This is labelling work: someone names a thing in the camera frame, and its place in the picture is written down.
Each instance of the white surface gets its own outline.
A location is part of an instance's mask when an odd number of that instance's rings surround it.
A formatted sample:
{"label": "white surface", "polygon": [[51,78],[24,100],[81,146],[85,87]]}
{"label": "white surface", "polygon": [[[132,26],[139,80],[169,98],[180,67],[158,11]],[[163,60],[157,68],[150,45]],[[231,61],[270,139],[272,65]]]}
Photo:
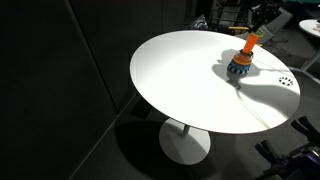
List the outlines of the white surface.
{"label": "white surface", "polygon": [[186,137],[181,137],[184,124],[168,119],[160,129],[160,145],[173,161],[183,165],[202,161],[210,150],[210,136],[207,131],[190,127]]}
{"label": "white surface", "polygon": [[[163,34],[136,50],[131,78],[152,106],[182,123],[223,133],[264,131],[297,110],[300,89],[291,71],[258,46],[241,89],[227,83],[227,66],[244,44],[206,31]],[[292,79],[293,85],[282,85],[280,77]]]}
{"label": "white surface", "polygon": [[299,23],[299,26],[302,30],[304,30],[305,32],[313,36],[320,38],[320,32],[313,29],[313,28],[316,28],[318,25],[319,23],[315,19],[307,19],[307,20],[300,21]]}

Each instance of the dark wall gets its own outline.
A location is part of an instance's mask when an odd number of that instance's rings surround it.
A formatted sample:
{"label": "dark wall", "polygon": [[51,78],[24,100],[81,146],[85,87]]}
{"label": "dark wall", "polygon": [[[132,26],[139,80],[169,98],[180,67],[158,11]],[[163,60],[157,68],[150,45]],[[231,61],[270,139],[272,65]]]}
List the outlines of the dark wall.
{"label": "dark wall", "polygon": [[146,40],[181,29],[186,0],[71,0],[119,110],[134,92],[129,64]]}
{"label": "dark wall", "polygon": [[114,120],[62,0],[0,7],[0,179],[67,179]]}
{"label": "dark wall", "polygon": [[[71,0],[117,108],[134,51],[179,30],[185,0]],[[67,179],[115,120],[64,0],[0,6],[0,179]]]}

